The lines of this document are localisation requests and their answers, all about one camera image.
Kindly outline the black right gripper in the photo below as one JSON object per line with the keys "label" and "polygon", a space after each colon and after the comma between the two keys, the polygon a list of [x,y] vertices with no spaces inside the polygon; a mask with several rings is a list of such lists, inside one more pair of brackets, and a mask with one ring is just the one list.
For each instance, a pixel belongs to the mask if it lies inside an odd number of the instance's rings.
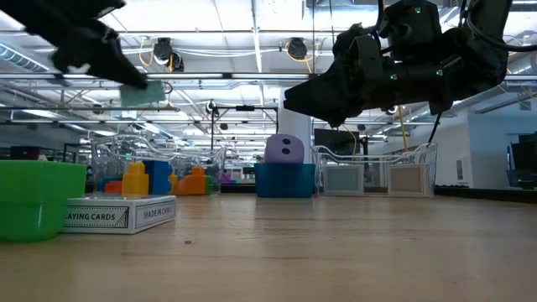
{"label": "black right gripper", "polygon": [[333,45],[327,72],[284,92],[284,108],[341,126],[367,109],[428,102],[438,114],[453,104],[438,23],[354,24]]}

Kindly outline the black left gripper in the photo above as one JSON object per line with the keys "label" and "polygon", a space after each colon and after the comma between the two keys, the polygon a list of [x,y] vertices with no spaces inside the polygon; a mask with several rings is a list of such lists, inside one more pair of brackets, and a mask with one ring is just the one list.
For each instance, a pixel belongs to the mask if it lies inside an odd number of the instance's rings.
{"label": "black left gripper", "polygon": [[124,7],[123,0],[1,0],[1,11],[58,46],[51,55],[57,70],[87,65],[86,74],[146,89],[147,78],[123,54],[117,32],[99,18]]}

